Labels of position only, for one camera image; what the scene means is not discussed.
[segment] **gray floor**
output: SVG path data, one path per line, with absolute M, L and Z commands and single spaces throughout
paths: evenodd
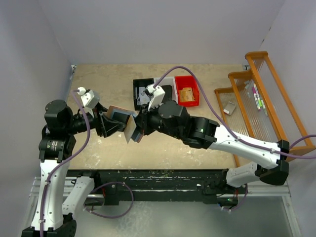
M 130 202 L 103 206 L 99 213 L 123 213 Z M 76 237 L 291 237 L 281 197 L 247 197 L 232 213 L 199 202 L 136 202 L 119 219 L 82 211 Z

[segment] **metal frame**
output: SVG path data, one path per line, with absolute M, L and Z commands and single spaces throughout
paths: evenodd
M 71 193 L 74 185 L 71 183 L 72 180 L 77 179 L 77 177 L 66 177 L 65 188 L 64 188 L 64 198 L 67 198 Z M 23 223 L 23 228 L 30 226 L 33 216 L 36 211 L 36 204 L 39 198 L 40 191 L 40 177 L 35 177 L 33 186 L 31 188 L 31 193 L 29 197 L 29 203 L 27 206 L 27 211 L 25 215 L 25 221 Z M 295 212 L 293 209 L 290 190 L 287 182 L 283 186 L 272 186 L 262 183 L 260 181 L 253 182 L 248 185 L 248 196 L 249 197 L 282 197 L 284 209 L 288 222 L 291 227 L 291 231 L 294 237 L 301 237 L 301 232 L 299 224 L 295 217 Z M 222 197 L 231 197 L 230 194 L 223 195 Z M 100 194 L 90 194 L 87 198 L 103 198 Z

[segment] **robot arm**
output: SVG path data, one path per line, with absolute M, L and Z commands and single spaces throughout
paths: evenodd
M 182 140 L 185 145 L 197 149 L 213 149 L 233 153 L 253 162 L 250 164 L 223 171 L 220 183 L 227 189 L 235 189 L 241 185 L 257 180 L 268 184 L 282 185 L 288 176 L 286 157 L 275 153 L 249 147 L 230 136 L 224 126 L 203 117 L 190 116 L 185 107 L 174 101 L 161 104 L 164 92 L 161 87 L 153 93 L 156 99 L 141 108 L 135 117 L 136 130 L 134 137 L 150 135 L 154 131 L 164 133 Z M 121 113 L 116 119 L 104 115 L 107 111 L 99 103 L 96 92 L 80 89 L 79 94 L 85 108 L 91 129 L 96 129 L 99 136 L 108 137 L 116 131 L 124 131 L 130 114 Z M 82 208 L 87 195 L 98 187 L 98 179 L 91 172 L 77 178 L 75 187 L 63 202 L 63 190 L 69 164 L 61 166 L 53 175 L 48 185 L 44 206 L 44 220 L 40 218 L 40 204 L 43 188 L 48 174 L 61 162 L 71 156 L 75 138 L 74 134 L 85 132 L 86 124 L 82 115 L 73 115 L 66 102 L 55 100 L 46 108 L 45 120 L 49 133 L 42 133 L 39 144 L 41 160 L 41 185 L 39 201 L 31 227 L 22 232 L 22 236 L 38 236 L 40 224 L 44 222 L 46 236 L 63 236 L 66 233 L 74 236 L 76 231 L 76 215 Z M 252 144 L 273 148 L 288 153 L 289 143 L 280 141 L 269 143 L 237 134 L 238 137 Z

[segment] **purple cable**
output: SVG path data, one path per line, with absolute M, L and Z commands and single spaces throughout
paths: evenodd
M 175 70 L 175 69 L 178 69 L 178 68 L 179 68 L 179 69 L 184 69 L 184 70 L 186 70 L 188 73 L 190 73 L 190 74 L 193 76 L 194 80 L 197 82 L 197 85 L 198 85 L 198 87 L 199 87 L 199 89 L 200 89 L 200 91 L 201 91 L 201 93 L 202 93 L 202 95 L 203 95 L 203 97 L 204 97 L 204 99 L 205 99 L 205 101 L 206 101 L 208 107 L 209 107 L 210 110 L 212 111 L 212 113 L 213 113 L 213 114 L 216 116 L 216 118 L 223 124 L 223 126 L 227 129 L 227 131 L 228 131 L 235 139 L 238 139 L 238 136 L 228 127 L 228 125 L 224 122 L 224 120 L 222 120 L 222 118 L 215 112 L 215 110 L 213 109 L 211 103 L 210 103 L 209 100 L 207 99 L 207 96 L 206 96 L 206 94 L 205 94 L 205 92 L 204 92 L 204 90 L 203 90 L 203 88 L 202 88 L 202 85 L 200 84 L 200 82 L 198 81 L 197 77 L 194 75 L 194 73 L 193 73 L 190 69 L 188 69 L 188 68 L 186 68 L 186 67 L 184 67 L 184 66 L 175 66 L 175 67 L 169 69 L 169 70 L 168 70 L 167 72 L 165 72 L 165 73 L 162 75 L 162 77 L 154 84 L 154 88 L 155 88 L 171 71 L 173 71 L 173 70 Z M 254 147 L 254 148 L 258 148 L 258 149 L 262 149 L 262 150 L 268 151 L 268 152 L 275 152 L 275 153 L 277 153 L 277 154 L 280 154 L 280 155 L 283 155 L 283 156 L 287 156 L 287 157 L 292 157 L 292 158 L 297 158 L 297 159 L 315 159 L 315 158 L 316 158 L 316 156 L 297 156 L 297 155 L 288 154 L 288 153 L 285 153 L 285 152 L 273 151 L 273 149 L 271 149 L 271 148 L 266 148 L 266 147 L 258 146 L 258 145 L 249 143 L 249 142 L 247 142 L 247 141 L 245 141 L 245 140 L 242 140 L 242 139 L 238 139 L 238 140 L 239 140 L 240 142 L 242 142 L 243 144 L 247 145 L 247 146 Z
M 92 210 L 90 210 L 90 209 L 88 209 L 88 208 L 86 208 L 86 207 L 85 207 L 85 210 L 88 211 L 88 212 L 90 212 L 90 213 L 93 214 L 93 215 L 100 216 L 100 217 L 103 217 L 103 218 L 108 218 L 108 219 L 116 219 L 116 218 L 120 218 L 120 217 L 122 217 L 122 216 L 125 216 L 125 215 L 132 209 L 132 206 L 133 206 L 133 204 L 134 204 L 134 195 L 133 195 L 133 192 L 132 192 L 131 188 L 130 188 L 129 186 L 127 186 L 125 183 L 116 182 L 116 181 L 115 181 L 115 182 L 109 182 L 109 183 L 106 183 L 106 184 L 102 184 L 101 186 L 99 186 L 99 187 L 95 188 L 94 190 L 92 190 L 91 193 L 94 193 L 94 192 L 97 191 L 98 189 L 100 189 L 100 188 L 102 188 L 102 187 L 105 187 L 105 186 L 108 186 L 108 185 L 112 185 L 112 184 L 122 184 L 122 185 L 124 185 L 124 186 L 129 190 L 129 192 L 130 192 L 130 194 L 131 194 L 131 196 L 132 196 L 132 202 L 131 202 L 131 204 L 130 204 L 130 206 L 129 206 L 129 208 L 128 208 L 127 211 L 125 211 L 123 214 L 118 215 L 118 216 L 105 216 L 105 215 L 101 215 L 101 214 L 99 214 L 99 213 L 96 213 L 96 212 L 94 212 L 94 211 L 92 211 Z
M 77 99 L 76 95 L 75 95 L 75 92 L 78 92 L 79 90 L 73 90 L 71 91 L 71 94 L 73 96 L 73 98 L 75 99 L 75 102 L 76 104 L 78 105 L 79 109 L 81 110 L 82 112 L 82 115 L 83 115 L 83 118 L 84 118 L 84 121 L 85 121 L 85 124 L 87 126 L 87 138 L 84 142 L 84 144 L 82 145 L 82 147 L 76 152 L 74 153 L 72 156 L 70 156 L 69 158 L 67 158 L 66 160 L 64 160 L 63 162 L 61 162 L 59 165 L 57 165 L 51 172 L 50 174 L 48 175 L 47 179 L 46 179 L 46 182 L 49 184 L 50 182 L 50 179 L 52 177 L 52 175 L 55 173 L 55 171 L 60 168 L 62 165 L 68 163 L 69 161 L 71 161 L 73 158 L 75 158 L 80 152 L 83 151 L 83 149 L 86 147 L 86 145 L 88 144 L 89 142 L 89 139 L 90 139 L 90 124 L 89 124 L 89 120 L 88 120 L 88 117 L 87 115 L 85 114 L 85 111 L 83 109 L 83 107 L 81 106 L 79 100 Z M 44 220 L 44 207 L 45 207 L 45 201 L 46 201 L 46 195 L 47 195 L 47 188 L 48 188 L 48 184 L 46 184 L 44 186 L 44 189 L 43 189 L 43 195 L 41 196 L 41 202 L 40 202 L 40 212 L 39 212 L 39 218 L 40 220 Z M 39 235 L 40 237 L 44 237 L 44 222 L 41 222 L 40 225 L 39 225 Z
M 296 144 L 298 144 L 300 141 L 303 141 L 303 140 L 305 140 L 305 139 L 307 139 L 307 138 L 310 138 L 310 137 L 316 137 L 316 134 L 311 134 L 311 135 L 307 135 L 307 136 L 305 136 L 305 137 L 301 137 L 300 139 L 296 140 L 295 142 L 293 142 L 293 143 L 291 144 L 290 149 L 292 149 L 293 147 L 295 147 Z

